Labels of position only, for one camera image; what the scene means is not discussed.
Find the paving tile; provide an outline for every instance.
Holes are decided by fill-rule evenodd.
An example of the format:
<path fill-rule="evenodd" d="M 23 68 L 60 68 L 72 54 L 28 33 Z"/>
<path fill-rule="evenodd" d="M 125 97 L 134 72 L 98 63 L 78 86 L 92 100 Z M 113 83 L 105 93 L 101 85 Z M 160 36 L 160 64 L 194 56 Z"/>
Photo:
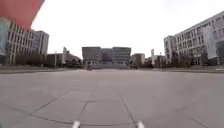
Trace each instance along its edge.
<path fill-rule="evenodd" d="M 12 128 L 66 128 L 67 124 L 46 121 L 36 117 L 28 117 L 23 122 L 14 125 Z"/>
<path fill-rule="evenodd" d="M 123 97 L 125 104 L 135 121 L 153 117 L 170 111 L 170 108 L 147 95 L 126 95 Z"/>
<path fill-rule="evenodd" d="M 205 128 L 175 111 L 167 111 L 142 120 L 146 128 Z"/>
<path fill-rule="evenodd" d="M 88 125 L 114 125 L 132 120 L 121 102 L 88 103 L 80 122 Z"/>
<path fill-rule="evenodd" d="M 117 125 L 117 126 L 81 126 L 80 128 L 136 128 L 134 125 Z"/>
<path fill-rule="evenodd" d="M 181 109 L 180 112 L 209 128 L 223 128 L 223 89 L 223 86 L 213 87 L 203 99 Z"/>
<path fill-rule="evenodd" d="M 90 97 L 91 101 L 120 101 L 118 93 L 94 92 Z"/>
<path fill-rule="evenodd" d="M 72 99 L 75 101 L 89 101 L 91 92 L 88 91 L 70 91 L 61 98 Z"/>
<path fill-rule="evenodd" d="M 85 102 L 61 98 L 35 112 L 34 115 L 51 120 L 73 122 L 79 119 L 84 106 Z"/>
<path fill-rule="evenodd" d="M 53 96 L 33 93 L 30 95 L 23 95 L 18 97 L 13 96 L 13 98 L 1 102 L 9 107 L 17 108 L 18 110 L 24 111 L 26 113 L 32 113 L 54 99 L 55 97 Z"/>
<path fill-rule="evenodd" d="M 9 128 L 27 117 L 26 114 L 0 105 L 0 128 Z"/>

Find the gray pavement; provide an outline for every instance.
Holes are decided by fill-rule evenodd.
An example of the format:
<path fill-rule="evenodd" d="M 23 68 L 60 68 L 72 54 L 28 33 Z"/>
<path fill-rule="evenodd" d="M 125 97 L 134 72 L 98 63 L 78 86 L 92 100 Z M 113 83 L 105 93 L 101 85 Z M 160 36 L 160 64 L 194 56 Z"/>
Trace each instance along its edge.
<path fill-rule="evenodd" d="M 2 128 L 223 128 L 224 75 L 140 70 L 0 74 Z"/>

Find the low building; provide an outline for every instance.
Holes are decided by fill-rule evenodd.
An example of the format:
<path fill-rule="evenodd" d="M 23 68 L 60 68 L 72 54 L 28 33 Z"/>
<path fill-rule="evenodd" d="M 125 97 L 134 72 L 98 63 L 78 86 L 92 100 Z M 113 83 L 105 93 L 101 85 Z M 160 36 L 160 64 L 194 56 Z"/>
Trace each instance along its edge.
<path fill-rule="evenodd" d="M 47 54 L 47 65 L 50 67 L 62 67 L 71 63 L 81 63 L 81 59 L 71 54 L 70 51 L 66 51 L 65 55 L 63 55 L 63 53 Z"/>
<path fill-rule="evenodd" d="M 131 48 L 113 47 L 113 62 L 116 64 L 129 64 L 131 59 Z"/>
<path fill-rule="evenodd" d="M 99 64 L 101 62 L 101 47 L 82 47 L 84 64 Z"/>
<path fill-rule="evenodd" d="M 131 56 L 131 61 L 132 61 L 132 66 L 140 68 L 143 66 L 143 64 L 145 62 L 145 54 L 143 54 L 143 53 L 133 54 Z"/>
<path fill-rule="evenodd" d="M 101 49 L 101 61 L 102 63 L 112 63 L 113 62 L 113 49 L 112 48 L 102 48 Z"/>
<path fill-rule="evenodd" d="M 104 62 L 129 64 L 131 48 L 128 47 L 82 47 L 84 64 L 96 65 Z"/>

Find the wall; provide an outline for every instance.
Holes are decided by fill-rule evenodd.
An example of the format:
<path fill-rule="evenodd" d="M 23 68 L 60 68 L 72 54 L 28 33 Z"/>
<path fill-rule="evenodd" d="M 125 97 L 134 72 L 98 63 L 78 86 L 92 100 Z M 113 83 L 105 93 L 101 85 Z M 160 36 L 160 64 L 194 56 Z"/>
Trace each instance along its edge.
<path fill-rule="evenodd" d="M 10 21 L 3 17 L 0 17 L 0 55 L 6 54 L 6 43 L 9 27 Z"/>

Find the tree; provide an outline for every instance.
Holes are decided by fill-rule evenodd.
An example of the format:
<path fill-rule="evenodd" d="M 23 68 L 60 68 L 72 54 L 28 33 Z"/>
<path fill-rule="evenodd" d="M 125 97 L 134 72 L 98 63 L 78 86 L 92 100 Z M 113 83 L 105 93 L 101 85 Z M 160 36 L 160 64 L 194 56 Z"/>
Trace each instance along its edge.
<path fill-rule="evenodd" d="M 172 52 L 171 65 L 173 67 L 179 66 L 179 56 L 178 56 L 178 54 L 176 52 Z"/>

